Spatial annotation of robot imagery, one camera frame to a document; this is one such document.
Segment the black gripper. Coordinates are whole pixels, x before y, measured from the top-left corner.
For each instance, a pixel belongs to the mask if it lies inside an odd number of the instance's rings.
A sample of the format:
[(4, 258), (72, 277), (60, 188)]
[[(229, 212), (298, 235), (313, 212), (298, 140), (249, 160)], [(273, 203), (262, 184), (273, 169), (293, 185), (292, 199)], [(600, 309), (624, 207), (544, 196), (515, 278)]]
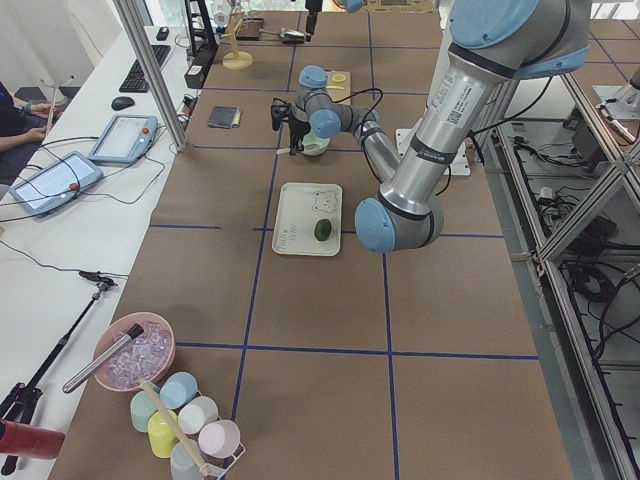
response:
[(310, 132), (310, 123), (296, 105), (283, 99), (273, 99), (270, 115), (273, 131), (278, 131), (282, 124), (289, 126), (289, 149), (303, 150), (303, 139)]

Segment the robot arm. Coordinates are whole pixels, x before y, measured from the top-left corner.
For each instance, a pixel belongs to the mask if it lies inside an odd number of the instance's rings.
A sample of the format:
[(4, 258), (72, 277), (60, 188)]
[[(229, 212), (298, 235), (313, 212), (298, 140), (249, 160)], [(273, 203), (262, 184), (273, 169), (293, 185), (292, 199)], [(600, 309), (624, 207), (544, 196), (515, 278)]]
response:
[[(339, 9), (348, 13), (354, 13), (361, 10), (365, 5), (364, 0), (339, 0), (335, 1)], [(307, 10), (304, 41), (310, 42), (315, 33), (318, 14), (322, 11), (324, 2), (322, 0), (306, 0), (305, 9)]]
[(374, 110), (334, 102), (325, 70), (315, 65), (302, 69), (292, 102), (272, 104), (272, 127), (288, 124), (292, 154), (309, 132), (351, 133), (380, 182), (376, 197), (356, 208), (360, 242), (377, 253), (421, 248), (443, 227), (437, 184), (495, 87), (578, 69), (587, 56), (590, 14), (588, 1), (455, 2), (449, 66), (405, 154), (380, 129)]

